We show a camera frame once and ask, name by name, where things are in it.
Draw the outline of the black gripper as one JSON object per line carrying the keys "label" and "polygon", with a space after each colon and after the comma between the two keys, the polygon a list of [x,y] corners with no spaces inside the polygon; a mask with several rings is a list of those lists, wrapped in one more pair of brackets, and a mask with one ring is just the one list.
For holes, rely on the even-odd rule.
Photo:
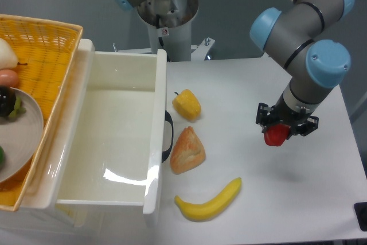
{"label": "black gripper", "polygon": [[290,139],[297,135],[305,137],[315,131],[319,125],[319,118],[310,116],[310,113],[307,113],[305,109],[301,109],[301,111],[292,110],[286,104],[283,95],[281,95],[272,107],[265,103],[258,104],[255,123],[261,126],[263,134],[273,125],[290,126],[287,136],[287,139]]}

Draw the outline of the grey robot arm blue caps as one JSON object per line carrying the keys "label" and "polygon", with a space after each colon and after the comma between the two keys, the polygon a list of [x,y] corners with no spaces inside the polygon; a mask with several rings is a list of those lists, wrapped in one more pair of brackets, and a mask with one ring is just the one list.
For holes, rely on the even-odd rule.
{"label": "grey robot arm blue caps", "polygon": [[[198,0],[115,0],[121,9],[136,9],[149,30],[153,52],[163,49],[170,61],[189,61],[191,23]],[[332,40],[316,41],[326,28],[343,19],[355,0],[292,0],[286,13],[263,11],[249,35],[291,80],[274,106],[260,103],[256,123],[267,145],[280,146],[294,135],[306,136],[318,128],[315,109],[347,74],[348,50]]]}

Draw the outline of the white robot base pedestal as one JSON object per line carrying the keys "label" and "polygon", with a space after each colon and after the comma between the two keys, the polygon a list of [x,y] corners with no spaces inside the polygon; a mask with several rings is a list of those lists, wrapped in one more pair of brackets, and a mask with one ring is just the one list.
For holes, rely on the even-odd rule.
{"label": "white robot base pedestal", "polygon": [[146,25],[152,53],[163,49],[167,60],[204,61],[215,40],[206,37],[192,44],[192,22],[198,14],[198,0],[146,0],[136,7]]}

